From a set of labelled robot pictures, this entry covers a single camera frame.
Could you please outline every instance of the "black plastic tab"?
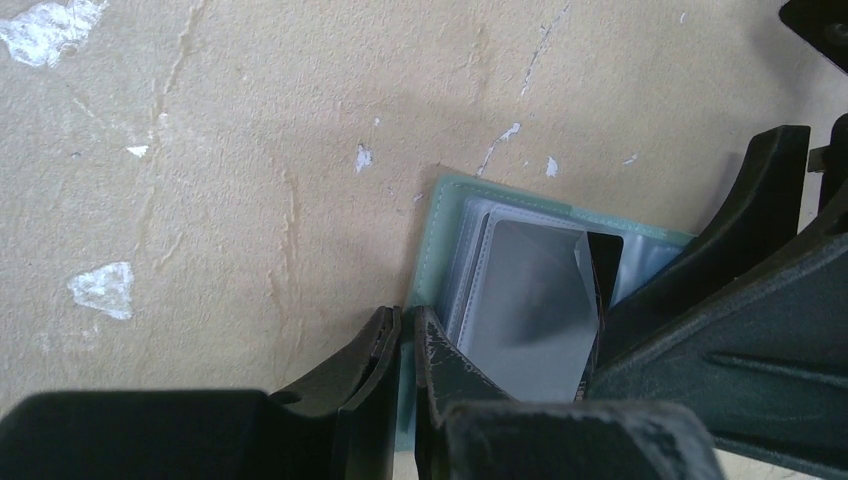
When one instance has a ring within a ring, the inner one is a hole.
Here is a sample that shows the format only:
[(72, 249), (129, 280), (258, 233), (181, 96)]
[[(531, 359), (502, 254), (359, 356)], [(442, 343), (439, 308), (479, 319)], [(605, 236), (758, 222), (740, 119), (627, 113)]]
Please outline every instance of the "black plastic tab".
[(822, 187), (819, 196), (819, 212), (824, 210), (836, 192), (848, 179), (848, 114), (842, 115), (833, 124), (830, 145), (822, 153)]
[(597, 368), (655, 335), (798, 232), (810, 127), (754, 137), (715, 218), (671, 264), (607, 314)]
[[(754, 190), (751, 203), (762, 205), (780, 193), (778, 185)], [(776, 253), (672, 315), (664, 305), (675, 302), (672, 275), (694, 282), (703, 273), (700, 265), (684, 264), (658, 274), (625, 303), (631, 320), (659, 317), (663, 328), (605, 356), (607, 344), (601, 341), (602, 356), (611, 360), (596, 372), (589, 397), (680, 403), (698, 415), (721, 448), (813, 475), (848, 478), (846, 219), (843, 183), (819, 216)], [(737, 222), (719, 214), (709, 230), (730, 231)], [(735, 268), (722, 266), (732, 261), (723, 255), (690, 255), (719, 270)], [(620, 315), (614, 310), (609, 325)]]

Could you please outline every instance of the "white paint speck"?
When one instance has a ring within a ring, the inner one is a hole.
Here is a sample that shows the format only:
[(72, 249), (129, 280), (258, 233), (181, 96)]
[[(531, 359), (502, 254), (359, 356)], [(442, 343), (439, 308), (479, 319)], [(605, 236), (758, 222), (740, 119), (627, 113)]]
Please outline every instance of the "white paint speck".
[(0, 39), (13, 60), (31, 67), (55, 67), (63, 51), (85, 45), (109, 2), (70, 0), (67, 6), (39, 3), (12, 20), (0, 20)]
[(557, 172), (559, 171), (559, 165), (557, 165), (554, 157), (548, 157), (548, 168), (545, 170), (545, 175), (553, 178), (556, 177)]
[(129, 262), (116, 262), (75, 276), (68, 280), (68, 289), (79, 305), (100, 310), (118, 320), (129, 320), (132, 317), (132, 282)]
[(483, 172), (486, 170), (486, 167), (489, 166), (489, 160), (492, 158), (492, 154), (495, 153), (495, 147), (497, 147), (499, 143), (509, 140), (509, 137), (518, 133), (519, 130), (521, 130), (521, 124), (513, 123), (512, 127), (510, 127), (509, 130), (504, 132), (503, 135), (501, 135), (500, 137), (498, 137), (497, 140), (492, 142), (492, 146), (490, 146), (489, 150), (486, 151), (486, 157), (483, 158), (483, 163), (480, 164), (480, 168), (477, 169), (477, 175), (475, 175), (476, 177), (482, 176)]
[(365, 167), (371, 166), (371, 157), (373, 152), (361, 143), (356, 147), (356, 173), (362, 171)]
[(127, 151), (132, 153), (136, 157), (141, 158), (144, 156), (145, 153), (147, 153), (147, 148), (147, 145), (138, 145), (135, 147), (127, 147)]

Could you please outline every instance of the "black plastic part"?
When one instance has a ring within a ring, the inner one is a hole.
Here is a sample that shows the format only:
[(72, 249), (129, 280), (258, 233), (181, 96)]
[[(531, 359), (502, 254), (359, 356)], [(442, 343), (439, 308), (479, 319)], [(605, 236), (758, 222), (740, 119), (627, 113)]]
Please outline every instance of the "black plastic part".
[(839, 188), (848, 179), (848, 114), (839, 117), (830, 133), (830, 145), (822, 154), (821, 194), (819, 212), (830, 203)]
[[(772, 131), (772, 138), (784, 136), (786, 128)], [(844, 135), (844, 129), (834, 132)], [(795, 147), (789, 151), (796, 154)], [(785, 150), (772, 152), (782, 157)], [(783, 161), (797, 170), (793, 158)], [(734, 190), (747, 190), (750, 204), (764, 205), (785, 193), (783, 185), (740, 177)], [(738, 225), (743, 218), (723, 213), (724, 208), (688, 252), (698, 262), (684, 259), (659, 273), (622, 310), (611, 312), (609, 329), (634, 317), (661, 328), (644, 332), (649, 335), (639, 335), (626, 349), (611, 345), (617, 350), (606, 354), (602, 339), (607, 361), (599, 365), (589, 397), (680, 403), (698, 415), (720, 448), (817, 476), (848, 478), (848, 185), (838, 187), (804, 231), (735, 279), (727, 271), (738, 266), (706, 250), (719, 241), (746, 242), (734, 233), (744, 231)], [(704, 301), (680, 304), (675, 281), (694, 282), (704, 268), (718, 270), (712, 275), (727, 284), (703, 291)], [(625, 319), (623, 312), (633, 317)]]
[(801, 38), (848, 73), (848, 3), (844, 0), (791, 0), (780, 19)]
[(415, 459), (422, 479), (719, 479), (709, 435), (658, 402), (512, 400), (415, 311)]
[(391, 478), (399, 309), (273, 395), (65, 392), (0, 422), (0, 478)]
[(795, 237), (810, 128), (754, 137), (724, 204), (703, 233), (651, 282), (608, 314), (597, 368), (626, 354), (679, 315)]
[(621, 264), (621, 252), (624, 239), (618, 235), (588, 232), (589, 252), (592, 255), (592, 271), (595, 273), (595, 294), (598, 299), (598, 311), (606, 315), (615, 290), (618, 266)]

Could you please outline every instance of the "concrete floor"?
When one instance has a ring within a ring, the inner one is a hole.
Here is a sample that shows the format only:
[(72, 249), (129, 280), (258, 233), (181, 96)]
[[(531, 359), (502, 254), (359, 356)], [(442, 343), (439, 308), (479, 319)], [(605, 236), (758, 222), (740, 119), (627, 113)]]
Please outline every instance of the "concrete floor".
[(782, 1), (73, 0), (72, 48), (0, 53), (0, 413), (298, 378), (402, 302), (434, 179), (515, 123), (484, 178), (699, 232), (751, 136), (848, 107)]

